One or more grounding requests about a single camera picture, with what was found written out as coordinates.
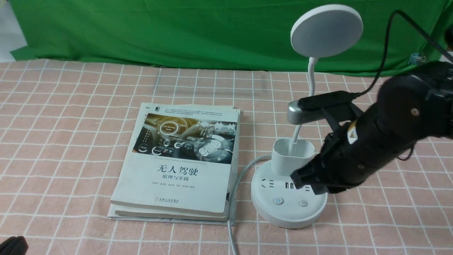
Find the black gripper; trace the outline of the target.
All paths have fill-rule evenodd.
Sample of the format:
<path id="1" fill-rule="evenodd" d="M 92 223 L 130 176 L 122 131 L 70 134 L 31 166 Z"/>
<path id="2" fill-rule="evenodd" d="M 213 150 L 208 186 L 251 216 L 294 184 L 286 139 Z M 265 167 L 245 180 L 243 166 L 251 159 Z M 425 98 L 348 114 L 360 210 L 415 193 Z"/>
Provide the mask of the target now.
<path id="1" fill-rule="evenodd" d="M 315 195 L 344 192 L 362 184 L 415 144 L 415 140 L 391 131 L 374 104 L 358 119 L 332 132 L 314 164 L 295 170 L 290 178 L 296 189 L 311 186 Z"/>

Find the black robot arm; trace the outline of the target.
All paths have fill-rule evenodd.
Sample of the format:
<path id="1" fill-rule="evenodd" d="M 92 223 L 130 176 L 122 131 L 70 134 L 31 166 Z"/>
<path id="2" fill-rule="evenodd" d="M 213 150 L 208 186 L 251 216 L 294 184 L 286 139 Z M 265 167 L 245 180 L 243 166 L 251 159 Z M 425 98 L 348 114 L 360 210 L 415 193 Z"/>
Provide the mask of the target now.
<path id="1" fill-rule="evenodd" d="M 288 105 L 294 125 L 326 120 L 332 132 L 312 160 L 290 177 L 296 189 L 336 194 L 358 187 L 427 137 L 452 139 L 452 64 L 430 62 L 387 79 L 361 111 L 358 93 L 335 91 Z"/>

